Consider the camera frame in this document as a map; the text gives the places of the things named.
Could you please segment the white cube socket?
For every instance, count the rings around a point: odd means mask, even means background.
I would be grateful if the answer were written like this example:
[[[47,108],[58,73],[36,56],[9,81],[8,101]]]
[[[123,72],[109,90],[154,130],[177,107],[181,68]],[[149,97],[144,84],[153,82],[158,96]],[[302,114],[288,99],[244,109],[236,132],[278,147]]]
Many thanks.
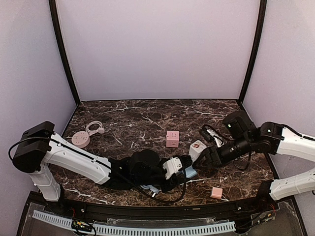
[[[207,146],[200,140],[195,141],[189,147],[189,155],[192,158],[192,162],[195,162],[201,155],[202,151],[206,149]]]

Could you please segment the blue cube plug adapter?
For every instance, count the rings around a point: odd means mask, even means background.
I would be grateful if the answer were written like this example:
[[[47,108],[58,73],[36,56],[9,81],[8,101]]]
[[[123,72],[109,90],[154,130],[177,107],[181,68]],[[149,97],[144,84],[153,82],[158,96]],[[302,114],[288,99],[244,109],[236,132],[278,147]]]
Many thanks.
[[[197,175],[197,171],[192,167],[187,167],[185,169],[185,172],[186,172],[186,178],[193,178],[194,176]]]

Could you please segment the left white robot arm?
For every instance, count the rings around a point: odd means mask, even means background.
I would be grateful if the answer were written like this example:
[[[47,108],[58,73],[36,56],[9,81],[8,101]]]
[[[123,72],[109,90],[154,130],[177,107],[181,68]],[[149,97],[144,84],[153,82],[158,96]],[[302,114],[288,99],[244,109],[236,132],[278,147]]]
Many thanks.
[[[63,139],[54,131],[55,125],[45,121],[26,130],[20,141],[8,150],[13,166],[27,173],[48,202],[59,202],[64,196],[49,165],[57,165],[80,174],[94,183],[114,190],[156,185],[168,192],[188,177],[186,169],[193,164],[189,155],[161,159],[150,149],[137,151],[121,160],[91,154]]]

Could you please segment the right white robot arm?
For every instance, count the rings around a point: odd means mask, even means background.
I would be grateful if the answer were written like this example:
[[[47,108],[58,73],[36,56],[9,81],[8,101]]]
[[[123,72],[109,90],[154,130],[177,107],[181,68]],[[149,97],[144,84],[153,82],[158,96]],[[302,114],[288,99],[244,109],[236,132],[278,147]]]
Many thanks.
[[[253,124],[240,124],[230,121],[225,125],[232,140],[215,147],[207,147],[200,140],[189,147],[194,169],[214,169],[239,158],[244,154],[269,153],[272,155],[290,155],[315,160],[315,139],[298,133],[288,125],[265,122],[260,127]],[[304,192],[314,192],[315,171],[275,180],[264,181],[257,197],[265,201],[277,201],[282,198]]]

